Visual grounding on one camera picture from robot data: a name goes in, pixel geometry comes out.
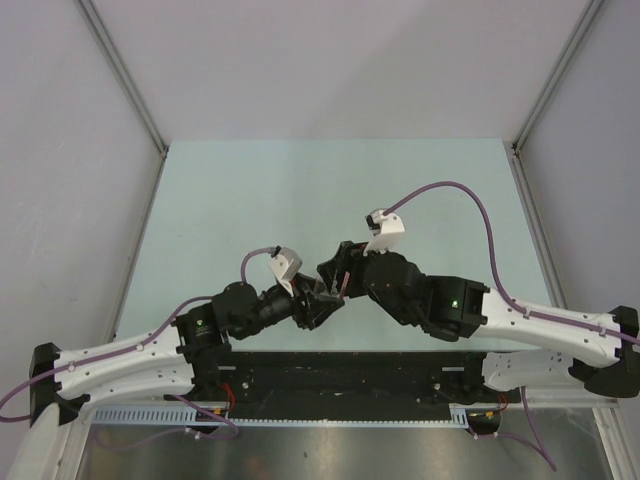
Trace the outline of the clear pill bottle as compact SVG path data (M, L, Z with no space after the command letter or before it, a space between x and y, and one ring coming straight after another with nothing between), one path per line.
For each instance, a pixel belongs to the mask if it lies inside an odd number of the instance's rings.
M322 276L317 274L313 292L317 296L327 296L336 299L341 298L339 287L337 286L337 280L334 275Z

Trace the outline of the white bottle cap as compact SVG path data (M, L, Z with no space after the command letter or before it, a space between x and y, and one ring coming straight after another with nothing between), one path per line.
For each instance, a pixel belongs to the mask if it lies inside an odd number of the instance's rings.
M339 299L344 300L346 297L346 291L348 288L349 280L350 280L350 272L346 271L343 275L342 284L339 291Z

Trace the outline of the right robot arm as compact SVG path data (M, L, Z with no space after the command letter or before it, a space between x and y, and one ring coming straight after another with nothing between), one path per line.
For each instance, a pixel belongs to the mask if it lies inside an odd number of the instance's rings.
M495 391L577 385L609 398L639 394L638 313L619 306L585 313L517 300L455 276L422 273L393 253L345 241L317 267L332 294L368 297L403 326L445 342L486 337L520 342L526 351L488 353L461 376L463 393L484 401Z

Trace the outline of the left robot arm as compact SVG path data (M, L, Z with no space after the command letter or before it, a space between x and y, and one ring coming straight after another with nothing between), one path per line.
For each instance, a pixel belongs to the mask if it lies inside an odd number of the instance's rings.
M287 290L276 284L258 293L234 282L214 296L183 302L156 330L77 350L53 343L34 349L30 365L29 422L57 405L65 425L91 406L116 398L193 393L207 400L221 387L219 359L231 340L244 340L282 320L305 330L320 326L344 301L298 275Z

